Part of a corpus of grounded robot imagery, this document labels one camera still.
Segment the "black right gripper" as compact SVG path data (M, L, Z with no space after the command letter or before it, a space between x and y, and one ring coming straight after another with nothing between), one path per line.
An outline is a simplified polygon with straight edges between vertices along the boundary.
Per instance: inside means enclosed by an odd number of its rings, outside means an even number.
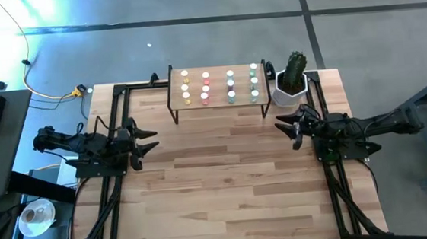
M277 129L280 129L290 139L294 139L293 149L298 150L302 146L304 136L312 136L314 130L319 123L318 112L308 104L300 104L299 108L292 114L279 115L276 119L289 124L275 124Z

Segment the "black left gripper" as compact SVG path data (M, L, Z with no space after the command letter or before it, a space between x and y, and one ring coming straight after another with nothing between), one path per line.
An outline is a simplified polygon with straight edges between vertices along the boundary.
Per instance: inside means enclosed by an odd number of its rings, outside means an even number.
M137 124L132 117L126 119L125 124L117 130L117 140L121 144L121 151L131 154L129 162L134 170L142 170L140 158L159 145L159 142L137 145L136 139L146 139L157 134L155 131L137 129Z

